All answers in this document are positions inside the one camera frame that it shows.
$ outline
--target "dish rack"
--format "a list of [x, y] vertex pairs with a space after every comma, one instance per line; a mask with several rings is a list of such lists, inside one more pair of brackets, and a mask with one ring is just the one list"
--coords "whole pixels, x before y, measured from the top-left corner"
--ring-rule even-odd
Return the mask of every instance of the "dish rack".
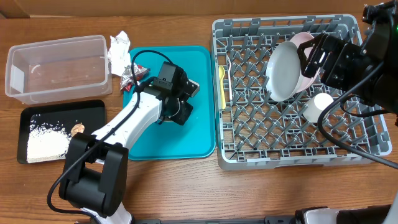
[[[361, 45], [358, 23], [352, 15], [219, 19], [213, 23], [211, 59], [215, 92], [218, 164], [224, 170], [273, 169], [280, 166], [340, 166], [368, 164], [371, 161], [340, 149], [325, 139], [317, 126], [302, 113], [305, 102], [318, 93], [333, 99], [342, 92], [320, 83], [283, 102], [270, 99], [266, 90], [267, 62], [279, 43], [299, 32], [313, 36], [327, 33]], [[232, 62], [232, 99], [228, 75], [224, 76], [226, 109], [221, 109], [218, 66], [228, 71], [226, 56]], [[381, 109], [368, 107], [352, 98], [352, 113]], [[325, 129], [335, 138], [378, 156], [391, 153], [392, 145], [383, 115], [357, 118], [333, 108], [324, 120]]]

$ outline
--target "white bowl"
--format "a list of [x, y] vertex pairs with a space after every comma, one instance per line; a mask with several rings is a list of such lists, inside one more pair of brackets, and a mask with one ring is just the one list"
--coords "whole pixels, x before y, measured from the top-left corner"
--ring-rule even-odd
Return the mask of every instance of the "white bowl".
[[292, 97], [300, 88], [304, 76], [300, 75], [300, 59], [297, 47], [290, 41], [280, 43], [268, 61], [267, 90], [271, 98], [281, 102]]

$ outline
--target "teal tray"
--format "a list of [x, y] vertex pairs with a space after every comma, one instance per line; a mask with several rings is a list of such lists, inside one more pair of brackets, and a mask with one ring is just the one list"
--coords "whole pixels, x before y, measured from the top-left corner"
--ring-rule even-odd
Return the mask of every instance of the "teal tray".
[[[155, 159], [191, 159], [207, 157], [216, 146], [215, 106], [209, 51], [200, 46], [146, 47], [130, 51], [133, 57], [138, 51], [151, 49], [162, 52], [173, 63], [182, 67], [189, 79], [199, 83], [200, 91], [188, 100], [193, 111], [183, 125], [173, 122], [150, 125], [130, 150], [129, 159], [135, 161]], [[165, 59], [160, 55], [144, 53], [136, 63], [150, 68], [149, 75], [157, 76]], [[124, 92], [123, 107], [131, 99], [132, 92]]]

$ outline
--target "wall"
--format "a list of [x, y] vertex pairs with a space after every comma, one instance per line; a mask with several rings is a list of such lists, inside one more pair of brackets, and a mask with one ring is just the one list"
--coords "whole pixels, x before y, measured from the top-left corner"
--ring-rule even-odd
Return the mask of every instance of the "wall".
[[143, 16], [361, 12], [381, 0], [1, 0], [30, 16]]

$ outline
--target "clear plastic container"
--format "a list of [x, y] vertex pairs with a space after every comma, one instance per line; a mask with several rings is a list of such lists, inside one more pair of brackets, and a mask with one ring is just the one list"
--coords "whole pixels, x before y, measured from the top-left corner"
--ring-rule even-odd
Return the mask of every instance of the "clear plastic container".
[[112, 76], [102, 35], [10, 48], [7, 96], [32, 105], [110, 93]]

